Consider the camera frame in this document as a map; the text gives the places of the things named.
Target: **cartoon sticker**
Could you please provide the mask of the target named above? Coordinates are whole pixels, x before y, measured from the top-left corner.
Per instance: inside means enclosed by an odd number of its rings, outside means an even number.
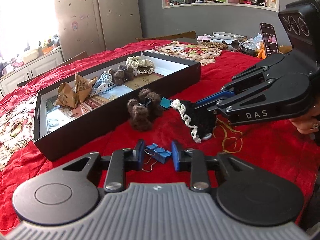
[[[72,28],[74,31],[76,31],[78,29],[78,23],[77,22],[73,22],[72,23]]]

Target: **refrigerator door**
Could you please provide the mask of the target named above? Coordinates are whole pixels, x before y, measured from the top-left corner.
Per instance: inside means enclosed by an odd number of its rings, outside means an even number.
[[[55,0],[64,60],[105,50],[97,0]]]
[[[138,0],[98,0],[107,50],[141,38]]]

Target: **smartphone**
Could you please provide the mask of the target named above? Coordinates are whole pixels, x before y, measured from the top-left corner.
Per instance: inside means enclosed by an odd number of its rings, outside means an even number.
[[[274,27],[268,23],[260,23],[260,30],[266,57],[279,53],[278,41]]]

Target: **round black disc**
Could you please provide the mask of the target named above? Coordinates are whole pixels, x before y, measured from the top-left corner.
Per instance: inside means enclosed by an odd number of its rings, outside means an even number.
[[[20,220],[63,225],[79,220],[97,205],[98,190],[85,176],[74,171],[47,174],[27,180],[13,193],[12,205]]]
[[[230,217],[265,227],[294,221],[303,206],[296,185],[267,172],[239,172],[218,188],[217,200]]]

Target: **white bowl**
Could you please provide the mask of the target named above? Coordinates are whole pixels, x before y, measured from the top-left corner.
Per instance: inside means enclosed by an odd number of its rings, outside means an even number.
[[[214,33],[212,33],[212,35],[219,38],[219,39],[223,39],[223,40],[243,41],[245,38],[244,36],[241,36],[241,35],[232,34],[232,33],[222,33],[222,32],[214,32]]]

